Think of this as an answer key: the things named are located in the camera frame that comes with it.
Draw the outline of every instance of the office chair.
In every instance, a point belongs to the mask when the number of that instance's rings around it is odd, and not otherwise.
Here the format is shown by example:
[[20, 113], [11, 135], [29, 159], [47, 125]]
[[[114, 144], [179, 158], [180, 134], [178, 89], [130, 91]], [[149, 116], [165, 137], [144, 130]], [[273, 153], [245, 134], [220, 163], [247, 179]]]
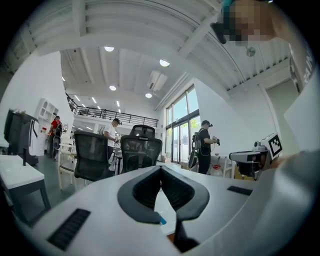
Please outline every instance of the office chair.
[[155, 138], [155, 133], [156, 130], [153, 127], [147, 126], [147, 125], [142, 125], [142, 124], [137, 124], [133, 126], [130, 136], [143, 136], [143, 137], [148, 137], [148, 138]]
[[74, 140], [77, 156], [74, 170], [76, 178], [95, 182], [114, 175], [114, 172], [109, 170], [106, 137], [87, 131], [75, 131]]
[[155, 138], [155, 129], [135, 125], [130, 135], [121, 137], [122, 174], [139, 168], [155, 166], [162, 149], [162, 141]]

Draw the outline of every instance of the air conditioner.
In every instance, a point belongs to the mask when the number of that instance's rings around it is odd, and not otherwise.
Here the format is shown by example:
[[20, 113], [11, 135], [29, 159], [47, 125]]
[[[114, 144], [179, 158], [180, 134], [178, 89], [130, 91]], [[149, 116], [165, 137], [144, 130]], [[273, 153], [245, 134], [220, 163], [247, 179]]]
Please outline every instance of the air conditioner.
[[160, 91], [167, 79], [168, 77], [164, 74], [158, 71], [152, 71], [147, 86], [150, 90], [153, 90], [154, 92]]

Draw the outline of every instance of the white wall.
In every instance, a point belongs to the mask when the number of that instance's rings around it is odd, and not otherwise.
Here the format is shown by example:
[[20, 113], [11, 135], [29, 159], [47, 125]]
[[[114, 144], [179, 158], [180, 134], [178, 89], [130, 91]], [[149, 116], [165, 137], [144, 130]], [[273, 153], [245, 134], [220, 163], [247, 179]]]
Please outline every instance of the white wall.
[[300, 151], [297, 139], [285, 119], [285, 112], [298, 97], [294, 82], [290, 79], [267, 90], [279, 124], [283, 156], [290, 156]]
[[317, 66], [309, 83], [284, 114], [300, 150], [320, 149], [320, 71]]
[[221, 142], [221, 146], [215, 146], [212, 155], [228, 156], [231, 152], [250, 151], [255, 141], [276, 132], [268, 102], [259, 86], [227, 101], [197, 79], [194, 86], [200, 119], [213, 124], [209, 134]]
[[0, 132], [9, 109], [19, 109], [37, 117], [36, 111], [41, 98], [56, 106], [61, 122], [68, 124], [66, 137], [70, 136], [74, 115], [72, 114], [62, 81], [60, 53], [39, 56], [35, 51], [20, 66], [7, 86], [0, 103]]

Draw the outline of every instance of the white shelf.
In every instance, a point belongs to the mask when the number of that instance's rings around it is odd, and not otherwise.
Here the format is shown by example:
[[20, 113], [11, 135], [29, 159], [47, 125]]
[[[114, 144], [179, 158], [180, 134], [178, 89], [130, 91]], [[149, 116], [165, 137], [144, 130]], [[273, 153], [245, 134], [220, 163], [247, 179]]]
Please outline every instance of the white shelf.
[[43, 133], [42, 129], [46, 128], [46, 132], [50, 130], [51, 123], [56, 118], [56, 115], [58, 115], [58, 112], [58, 108], [50, 103], [49, 100], [45, 98], [40, 99], [37, 112], [35, 113], [35, 116], [39, 119], [37, 156], [43, 156], [44, 151], [47, 148], [46, 139], [48, 136]]

